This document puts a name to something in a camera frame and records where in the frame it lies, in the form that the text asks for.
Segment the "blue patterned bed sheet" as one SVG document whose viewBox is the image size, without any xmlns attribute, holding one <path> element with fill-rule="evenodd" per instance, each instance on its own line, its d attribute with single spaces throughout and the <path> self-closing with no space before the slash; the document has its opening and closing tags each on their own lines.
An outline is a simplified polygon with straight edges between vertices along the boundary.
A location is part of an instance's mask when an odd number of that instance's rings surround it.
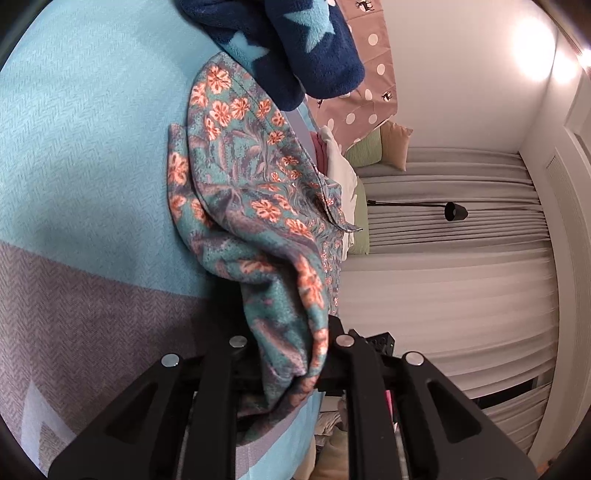
<svg viewBox="0 0 591 480">
<path fill-rule="evenodd" d="M 209 279 L 167 205 L 167 133 L 217 46 L 171 1 L 1 5 L 1 475 L 51 462 L 154 361 Z"/>
</svg>

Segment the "grey pleated curtain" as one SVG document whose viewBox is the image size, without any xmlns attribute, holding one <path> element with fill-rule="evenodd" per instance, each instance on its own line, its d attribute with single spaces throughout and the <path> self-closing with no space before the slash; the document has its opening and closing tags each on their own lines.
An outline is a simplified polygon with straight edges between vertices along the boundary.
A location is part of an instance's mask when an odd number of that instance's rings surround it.
<svg viewBox="0 0 591 480">
<path fill-rule="evenodd" d="M 422 352 L 523 450 L 549 400 L 559 339 L 558 285 L 546 218 L 516 154 L 414 149 L 407 170 L 360 169 L 369 199 L 455 202 L 368 207 L 370 254 L 342 266 L 339 316 L 398 354 Z"/>
</svg>

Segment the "pink polka dot cover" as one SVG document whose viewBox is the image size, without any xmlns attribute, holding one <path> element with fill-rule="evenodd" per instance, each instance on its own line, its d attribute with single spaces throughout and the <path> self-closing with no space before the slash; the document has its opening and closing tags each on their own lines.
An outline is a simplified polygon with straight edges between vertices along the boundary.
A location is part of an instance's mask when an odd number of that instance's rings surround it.
<svg viewBox="0 0 591 480">
<path fill-rule="evenodd" d="M 349 150 L 398 111 L 389 32 L 381 1 L 339 1 L 365 68 L 356 89 L 335 99 L 308 97 L 315 126 L 327 126 L 342 151 Z"/>
</svg>

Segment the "green pillow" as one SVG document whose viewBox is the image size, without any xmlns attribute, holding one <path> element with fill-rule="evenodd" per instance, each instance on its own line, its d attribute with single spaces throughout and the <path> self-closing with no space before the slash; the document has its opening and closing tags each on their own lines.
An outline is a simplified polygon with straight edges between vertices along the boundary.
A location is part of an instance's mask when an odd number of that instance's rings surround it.
<svg viewBox="0 0 591 480">
<path fill-rule="evenodd" d="M 353 144 L 345 153 L 346 160 L 353 168 L 377 164 L 382 159 L 382 139 L 379 129 L 370 132 L 363 140 Z"/>
<path fill-rule="evenodd" d="M 367 205 L 367 194 L 362 179 L 358 179 L 356 185 L 356 209 L 355 222 L 353 224 L 359 227 L 353 235 L 353 245 L 349 247 L 349 255 L 369 255 L 370 254 L 370 231 L 369 231 L 369 211 Z"/>
</svg>

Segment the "green pillow far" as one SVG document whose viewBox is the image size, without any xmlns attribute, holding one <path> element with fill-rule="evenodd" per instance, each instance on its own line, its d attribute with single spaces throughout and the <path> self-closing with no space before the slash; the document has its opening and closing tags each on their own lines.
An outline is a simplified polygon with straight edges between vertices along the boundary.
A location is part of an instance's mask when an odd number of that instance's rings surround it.
<svg viewBox="0 0 591 480">
<path fill-rule="evenodd" d="M 353 144 L 345 153 L 346 160 L 353 168 L 377 164 L 382 159 L 382 139 L 379 129 L 370 132 L 363 140 Z"/>
</svg>

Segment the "tan pillow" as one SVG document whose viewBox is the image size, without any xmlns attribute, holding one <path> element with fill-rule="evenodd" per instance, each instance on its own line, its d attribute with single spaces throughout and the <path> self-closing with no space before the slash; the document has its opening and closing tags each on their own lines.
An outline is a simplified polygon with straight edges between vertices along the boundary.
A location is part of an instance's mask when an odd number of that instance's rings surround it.
<svg viewBox="0 0 591 480">
<path fill-rule="evenodd" d="M 414 130 L 388 121 L 380 127 L 381 162 L 400 171 L 407 170 L 408 149 Z"/>
</svg>

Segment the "navy star fleece blanket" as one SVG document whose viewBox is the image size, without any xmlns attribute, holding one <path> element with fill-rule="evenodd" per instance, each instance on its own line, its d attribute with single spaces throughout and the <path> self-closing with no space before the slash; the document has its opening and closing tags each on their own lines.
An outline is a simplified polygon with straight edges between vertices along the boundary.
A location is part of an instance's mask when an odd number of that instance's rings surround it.
<svg viewBox="0 0 591 480">
<path fill-rule="evenodd" d="M 218 1 L 177 3 L 266 90 L 283 111 L 305 96 L 336 98 L 355 90 L 365 67 L 334 1 Z"/>
</svg>

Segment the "floral teal shirt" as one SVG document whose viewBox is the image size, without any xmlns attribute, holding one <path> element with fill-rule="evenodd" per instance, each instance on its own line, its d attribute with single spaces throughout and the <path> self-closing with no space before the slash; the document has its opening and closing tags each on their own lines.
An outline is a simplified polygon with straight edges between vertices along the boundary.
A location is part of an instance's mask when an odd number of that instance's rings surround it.
<svg viewBox="0 0 591 480">
<path fill-rule="evenodd" d="M 185 123 L 169 128 L 167 199 L 198 264 L 242 292 L 262 360 L 262 389 L 238 410 L 247 444 L 308 397 L 325 365 L 353 230 L 342 189 L 252 75 L 218 53 L 195 78 Z"/>
</svg>

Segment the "black floor lamp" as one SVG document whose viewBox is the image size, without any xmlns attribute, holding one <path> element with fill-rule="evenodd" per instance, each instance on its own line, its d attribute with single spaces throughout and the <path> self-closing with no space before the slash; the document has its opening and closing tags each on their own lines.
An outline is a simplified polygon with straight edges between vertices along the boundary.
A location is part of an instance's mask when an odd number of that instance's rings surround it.
<svg viewBox="0 0 591 480">
<path fill-rule="evenodd" d="M 444 211 L 445 219 L 448 222 L 464 221 L 469 217 L 468 210 L 455 202 L 447 202 L 445 204 L 438 203 L 413 203 L 413 202 L 385 202 L 369 199 L 367 201 L 368 207 L 413 207 L 413 208 L 429 208 L 442 209 Z"/>
</svg>

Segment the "white folded garment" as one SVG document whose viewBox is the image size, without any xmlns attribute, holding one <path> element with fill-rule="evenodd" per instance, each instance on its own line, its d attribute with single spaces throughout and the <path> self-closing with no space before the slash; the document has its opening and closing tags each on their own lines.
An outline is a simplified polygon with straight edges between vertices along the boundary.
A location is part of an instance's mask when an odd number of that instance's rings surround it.
<svg viewBox="0 0 591 480">
<path fill-rule="evenodd" d="M 342 213 L 346 222 L 355 223 L 356 186 L 358 177 L 349 161 L 342 155 L 341 147 L 335 141 L 332 130 L 322 126 L 320 130 L 321 154 L 318 154 L 318 169 L 341 186 Z"/>
</svg>

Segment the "green pillow near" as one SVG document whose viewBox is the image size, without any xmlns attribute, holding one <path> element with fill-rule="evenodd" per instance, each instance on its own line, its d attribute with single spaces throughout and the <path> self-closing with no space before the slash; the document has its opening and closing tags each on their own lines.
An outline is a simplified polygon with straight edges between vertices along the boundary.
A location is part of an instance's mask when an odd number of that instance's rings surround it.
<svg viewBox="0 0 591 480">
<path fill-rule="evenodd" d="M 369 231 L 369 211 L 367 205 L 367 194 L 362 179 L 358 179 L 356 185 L 356 209 L 355 222 L 353 224 L 359 227 L 353 235 L 353 245 L 349 247 L 349 255 L 369 255 L 370 254 L 370 231 Z"/>
</svg>

